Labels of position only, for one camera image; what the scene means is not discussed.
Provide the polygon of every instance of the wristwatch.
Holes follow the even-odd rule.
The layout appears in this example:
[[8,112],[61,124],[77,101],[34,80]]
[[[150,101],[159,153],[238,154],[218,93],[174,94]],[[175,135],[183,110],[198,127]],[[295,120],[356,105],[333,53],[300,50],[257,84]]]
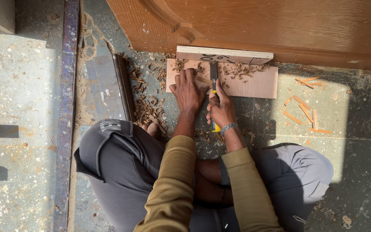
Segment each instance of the wristwatch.
[[237,123],[228,124],[227,126],[225,126],[225,127],[221,130],[221,135],[224,135],[224,131],[226,131],[227,129],[230,129],[230,128],[235,127],[235,126],[238,126]]

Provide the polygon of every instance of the dark gray pants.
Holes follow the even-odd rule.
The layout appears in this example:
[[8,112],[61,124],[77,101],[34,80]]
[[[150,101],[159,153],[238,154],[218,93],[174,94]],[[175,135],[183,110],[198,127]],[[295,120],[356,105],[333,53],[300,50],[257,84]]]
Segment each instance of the dark gray pants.
[[[128,121],[105,119],[81,139],[74,157],[77,171],[87,175],[94,193],[117,231],[132,231],[145,218],[144,208],[158,171],[164,145]],[[316,202],[333,177],[330,161],[312,149],[288,145],[252,151],[251,156],[269,192],[280,225],[288,232],[303,231]],[[230,185],[219,158],[222,184]],[[234,207],[195,206],[191,231],[239,231]]]

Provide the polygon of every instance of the purple metal rail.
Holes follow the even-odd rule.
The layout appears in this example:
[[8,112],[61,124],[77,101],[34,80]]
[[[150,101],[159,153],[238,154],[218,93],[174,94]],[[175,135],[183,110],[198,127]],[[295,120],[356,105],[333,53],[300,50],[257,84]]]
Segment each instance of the purple metal rail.
[[80,0],[65,0],[54,200],[58,209],[54,208],[53,225],[53,231],[60,232],[67,231],[68,226],[79,23]]

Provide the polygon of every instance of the olive green shirt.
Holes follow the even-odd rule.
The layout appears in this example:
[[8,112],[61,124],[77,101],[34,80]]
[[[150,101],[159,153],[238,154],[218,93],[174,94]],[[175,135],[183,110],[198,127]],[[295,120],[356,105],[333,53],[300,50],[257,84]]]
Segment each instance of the olive green shirt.
[[[241,231],[280,232],[273,205],[247,147],[221,157],[227,167]],[[166,145],[146,218],[134,231],[189,231],[193,211],[195,142],[177,135]]]

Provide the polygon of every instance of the man's left hand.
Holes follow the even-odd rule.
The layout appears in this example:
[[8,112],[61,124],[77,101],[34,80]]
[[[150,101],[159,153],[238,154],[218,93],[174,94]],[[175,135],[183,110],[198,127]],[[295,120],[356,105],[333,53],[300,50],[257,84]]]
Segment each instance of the man's left hand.
[[210,85],[206,84],[198,88],[194,76],[197,71],[193,68],[180,70],[175,76],[176,84],[170,85],[170,90],[177,100],[180,113],[197,115],[198,109],[204,101]]

